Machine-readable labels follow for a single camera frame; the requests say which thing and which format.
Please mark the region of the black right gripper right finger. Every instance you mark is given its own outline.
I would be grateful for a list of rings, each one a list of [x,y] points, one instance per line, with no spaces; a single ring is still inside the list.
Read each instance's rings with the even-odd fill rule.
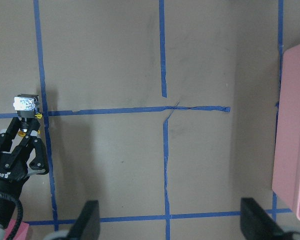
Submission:
[[[246,240],[290,239],[290,235],[251,197],[240,200],[240,230]]]

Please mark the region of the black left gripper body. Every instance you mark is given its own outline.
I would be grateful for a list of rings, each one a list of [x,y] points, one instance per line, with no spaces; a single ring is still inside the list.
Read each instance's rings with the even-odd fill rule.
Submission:
[[[0,185],[23,185],[32,175],[46,175],[49,164],[46,150],[33,147],[16,147],[12,152],[0,149]]]

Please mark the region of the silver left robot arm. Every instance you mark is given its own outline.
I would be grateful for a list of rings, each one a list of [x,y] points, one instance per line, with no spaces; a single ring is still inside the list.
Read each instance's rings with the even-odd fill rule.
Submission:
[[[24,184],[30,176],[50,171],[38,118],[38,114],[33,118],[13,117],[8,128],[0,132],[0,229],[7,229],[17,211],[9,240],[16,236],[22,222],[20,195]]]

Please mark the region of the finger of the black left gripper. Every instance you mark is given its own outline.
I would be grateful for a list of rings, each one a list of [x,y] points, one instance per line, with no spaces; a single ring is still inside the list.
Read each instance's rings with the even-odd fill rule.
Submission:
[[[27,134],[13,149],[9,157],[9,168],[15,169],[17,165],[25,167],[28,173],[49,172],[46,146],[39,134]]]
[[[18,117],[13,117],[5,132],[0,133],[0,152],[8,152],[11,149],[12,141],[15,139],[21,126]]]

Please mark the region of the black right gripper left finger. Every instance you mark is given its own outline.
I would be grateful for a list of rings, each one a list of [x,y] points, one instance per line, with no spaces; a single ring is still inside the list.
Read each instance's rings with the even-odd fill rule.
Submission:
[[[79,217],[67,234],[68,240],[98,240],[101,232],[98,200],[85,203]]]

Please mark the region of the pink cube near arm base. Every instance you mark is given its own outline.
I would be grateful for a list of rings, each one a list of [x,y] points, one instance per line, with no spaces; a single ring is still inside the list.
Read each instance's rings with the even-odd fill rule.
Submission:
[[[16,223],[15,219],[10,220],[9,225],[8,225],[7,229],[5,230],[5,235],[3,238],[4,240],[8,239],[8,236],[12,232],[13,227],[15,226],[15,223]],[[19,229],[13,239],[14,240],[26,240],[27,235],[28,235],[29,226],[30,225],[28,223],[22,221],[19,226]]]

